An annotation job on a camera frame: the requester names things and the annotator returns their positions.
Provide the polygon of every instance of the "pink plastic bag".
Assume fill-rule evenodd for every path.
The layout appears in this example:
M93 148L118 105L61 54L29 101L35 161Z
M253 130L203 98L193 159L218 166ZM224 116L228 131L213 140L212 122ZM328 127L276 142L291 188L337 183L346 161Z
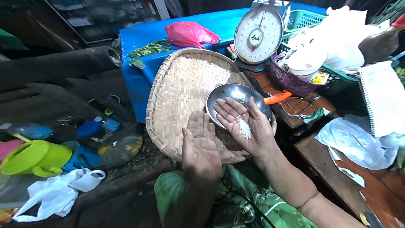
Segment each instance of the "pink plastic bag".
M199 47L202 43L217 44L221 38L197 22L174 22L164 28L169 43L178 47Z

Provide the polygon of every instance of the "blue plastic bottle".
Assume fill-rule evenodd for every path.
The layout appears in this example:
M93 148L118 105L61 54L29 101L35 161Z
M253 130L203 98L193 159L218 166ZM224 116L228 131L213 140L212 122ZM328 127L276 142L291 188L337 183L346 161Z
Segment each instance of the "blue plastic bottle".
M94 121L99 122L103 128L110 131L116 131L119 127L119 122L113 119L106 119L104 121L101 116L94 118Z
M36 123L3 123L0 125L1 130L6 130L9 134L20 134L29 139L46 139L52 135L53 131Z

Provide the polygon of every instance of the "blue counter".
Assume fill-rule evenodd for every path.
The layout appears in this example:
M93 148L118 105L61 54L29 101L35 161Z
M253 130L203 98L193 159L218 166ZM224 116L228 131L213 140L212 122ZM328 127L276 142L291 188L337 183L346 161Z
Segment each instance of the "blue counter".
M325 14L326 9L316 6L308 6L300 3L291 3L291 10L305 9L319 14ZM159 67L167 56L172 54L178 47L172 46L174 50L165 53L159 53L151 56L142 57L145 68L139 69L128 65L131 58L127 55L136 47L143 47L150 42L155 42L166 38L164 27L173 22L197 22L203 27L216 33L221 37L221 42L217 45L204 44L208 50L225 54L225 47L233 43L236 27L242 17L250 8L220 11L214 13L205 13L190 17L182 17L157 22L149 22L133 25L132 28L121 29L121 51L122 51L122 73L126 82L129 97L136 114L136 120L145 123L146 106L149 98L149 92L158 72Z

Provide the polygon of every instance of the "stainless steel bowl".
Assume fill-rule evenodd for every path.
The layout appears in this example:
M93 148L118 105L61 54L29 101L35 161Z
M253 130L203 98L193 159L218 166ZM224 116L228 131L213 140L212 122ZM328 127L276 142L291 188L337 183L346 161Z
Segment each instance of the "stainless steel bowl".
M235 83L227 83L215 87L211 92L209 92L207 99L205 101L205 109L211 120L218 126L225 129L225 127L217 120L217 112L214 110L214 105L217 103L216 100L225 99L225 97L230 97L236 100L237 102L243 104L247 108L247 101L250 97L254 98L256 105L259 109L267 116L267 119L270 121L271 118L271 108L270 105L263 104L263 96L260 95L256 90Z

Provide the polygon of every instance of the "spiral notebook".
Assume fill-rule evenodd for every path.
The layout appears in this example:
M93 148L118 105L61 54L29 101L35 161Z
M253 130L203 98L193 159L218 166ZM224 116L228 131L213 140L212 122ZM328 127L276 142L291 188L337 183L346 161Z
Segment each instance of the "spiral notebook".
M379 138L401 129L405 123L405 90L391 61L362 67L359 72L371 135Z

